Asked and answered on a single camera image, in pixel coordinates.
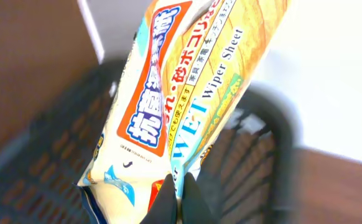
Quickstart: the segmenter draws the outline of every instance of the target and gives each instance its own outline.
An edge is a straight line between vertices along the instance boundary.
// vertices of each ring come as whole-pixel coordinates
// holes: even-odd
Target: wet wipes packet
[[[169,173],[182,196],[184,175],[197,177],[288,3],[152,2],[78,182],[107,222],[139,223]]]

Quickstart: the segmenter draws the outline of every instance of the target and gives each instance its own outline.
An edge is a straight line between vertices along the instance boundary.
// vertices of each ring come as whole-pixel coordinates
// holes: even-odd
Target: white background
[[[79,3],[102,59],[128,53],[150,0]],[[362,162],[362,0],[292,1],[253,83],[291,102],[301,144]]]

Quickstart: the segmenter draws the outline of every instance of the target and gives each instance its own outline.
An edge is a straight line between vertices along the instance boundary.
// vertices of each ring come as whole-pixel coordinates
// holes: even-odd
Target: brown wooden panel
[[[76,0],[0,0],[0,147],[96,64]]]
[[[362,223],[362,164],[302,152],[300,223]]]

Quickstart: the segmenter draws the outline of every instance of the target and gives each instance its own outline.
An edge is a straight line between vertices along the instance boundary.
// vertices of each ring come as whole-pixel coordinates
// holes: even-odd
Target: black basket
[[[248,89],[203,161],[197,184],[221,223],[292,222],[294,127],[271,98]]]
[[[72,183],[93,157],[123,67],[100,65],[1,150],[0,223],[89,223]]]

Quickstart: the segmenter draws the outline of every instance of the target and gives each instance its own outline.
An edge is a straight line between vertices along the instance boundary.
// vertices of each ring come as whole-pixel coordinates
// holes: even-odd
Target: wooden floor
[[[299,223],[361,223],[362,165],[303,151]]]

